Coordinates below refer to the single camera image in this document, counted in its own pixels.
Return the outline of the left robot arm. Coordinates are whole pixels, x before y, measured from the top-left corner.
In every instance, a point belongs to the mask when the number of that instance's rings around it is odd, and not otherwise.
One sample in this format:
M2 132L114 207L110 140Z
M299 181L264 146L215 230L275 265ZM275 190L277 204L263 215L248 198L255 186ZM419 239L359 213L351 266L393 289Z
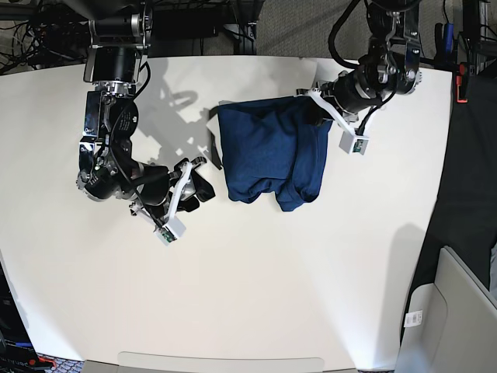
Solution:
M316 87L321 98L344 117L352 120L363 110L368 113L354 132L364 135L370 118L396 95L408 95L419 84L421 42L419 1L365 1L370 30L368 50L352 63L342 58L335 40L342 26L359 5L351 1L332 27L328 50L346 70L333 82Z

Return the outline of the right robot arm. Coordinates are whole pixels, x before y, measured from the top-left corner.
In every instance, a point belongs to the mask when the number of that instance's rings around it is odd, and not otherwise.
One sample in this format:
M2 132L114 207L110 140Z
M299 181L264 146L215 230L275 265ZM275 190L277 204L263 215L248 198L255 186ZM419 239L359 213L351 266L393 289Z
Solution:
M147 86L139 75L151 70L147 57L153 5L76 1L71 7L89 21L91 43L83 79L94 87L86 96L77 186L92 200L130 201L133 216L149 221L166 242L174 241L186 229L178 212L196 210L215 192L197 172L207 163L203 156L184 158L173 169L132 157L131 137L139 121L136 100Z

